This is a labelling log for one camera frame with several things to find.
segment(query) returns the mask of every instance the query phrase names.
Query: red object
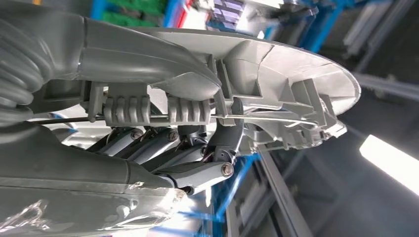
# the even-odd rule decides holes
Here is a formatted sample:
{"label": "red object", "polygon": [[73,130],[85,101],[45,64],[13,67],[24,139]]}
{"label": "red object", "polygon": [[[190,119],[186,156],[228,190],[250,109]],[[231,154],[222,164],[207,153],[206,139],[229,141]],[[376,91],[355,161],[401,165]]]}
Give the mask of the red object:
{"label": "red object", "polygon": [[188,15],[185,8],[189,10],[191,8],[191,5],[192,5],[192,0],[186,0],[185,7],[182,8],[182,11],[180,12],[179,21],[177,22],[178,28],[183,27],[183,23],[185,23],[186,16]]}

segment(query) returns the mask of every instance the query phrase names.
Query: blue metal frame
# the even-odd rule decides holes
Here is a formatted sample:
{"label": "blue metal frame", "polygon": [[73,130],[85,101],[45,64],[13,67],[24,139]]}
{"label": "blue metal frame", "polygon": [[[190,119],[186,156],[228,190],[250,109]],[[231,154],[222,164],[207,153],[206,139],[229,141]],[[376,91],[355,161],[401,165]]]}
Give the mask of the blue metal frame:
{"label": "blue metal frame", "polygon": [[364,6],[372,1],[385,0],[329,0],[317,4],[319,13],[313,21],[309,30],[303,35],[300,44],[301,48],[317,53],[326,37],[329,35],[333,25],[346,8]]}

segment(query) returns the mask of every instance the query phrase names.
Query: bolt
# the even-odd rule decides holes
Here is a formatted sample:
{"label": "bolt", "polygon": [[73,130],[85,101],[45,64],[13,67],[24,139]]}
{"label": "bolt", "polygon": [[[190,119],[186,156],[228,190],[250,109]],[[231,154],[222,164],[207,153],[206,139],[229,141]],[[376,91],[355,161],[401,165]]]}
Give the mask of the bolt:
{"label": "bolt", "polygon": [[224,163],[221,167],[221,173],[224,177],[230,177],[233,175],[234,168],[231,163]]}
{"label": "bolt", "polygon": [[179,135],[177,134],[176,130],[171,130],[168,134],[168,140],[170,142],[176,141],[178,137]]}
{"label": "bolt", "polygon": [[137,140],[138,138],[140,138],[142,135],[144,135],[143,131],[141,129],[135,128],[132,132],[131,132],[131,138],[133,140]]}
{"label": "bolt", "polygon": [[202,155],[202,156],[205,156],[205,153],[207,153],[207,146],[203,146],[203,147],[201,148],[201,155]]}

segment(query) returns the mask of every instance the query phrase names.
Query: plastic film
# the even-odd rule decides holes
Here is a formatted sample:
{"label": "plastic film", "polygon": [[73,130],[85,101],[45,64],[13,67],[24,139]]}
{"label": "plastic film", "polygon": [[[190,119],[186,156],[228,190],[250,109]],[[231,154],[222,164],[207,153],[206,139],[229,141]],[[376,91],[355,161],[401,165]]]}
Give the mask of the plastic film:
{"label": "plastic film", "polygon": [[185,205],[174,188],[0,178],[0,236],[104,236],[157,226]]}

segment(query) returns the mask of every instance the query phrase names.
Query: nut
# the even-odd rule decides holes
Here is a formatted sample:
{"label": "nut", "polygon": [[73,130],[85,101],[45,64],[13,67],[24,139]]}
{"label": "nut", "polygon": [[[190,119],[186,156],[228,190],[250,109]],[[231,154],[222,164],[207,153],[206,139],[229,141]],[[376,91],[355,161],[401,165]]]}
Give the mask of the nut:
{"label": "nut", "polygon": [[168,134],[168,140],[169,142],[174,142],[179,137],[179,134],[177,134],[176,130],[171,130]]}
{"label": "nut", "polygon": [[234,172],[234,167],[231,163],[225,163],[221,167],[221,173],[224,177],[230,177],[231,175],[233,175],[233,172]]}
{"label": "nut", "polygon": [[143,131],[141,129],[135,128],[132,132],[131,132],[131,138],[133,140],[137,140],[138,138],[140,138],[142,135],[144,135]]}

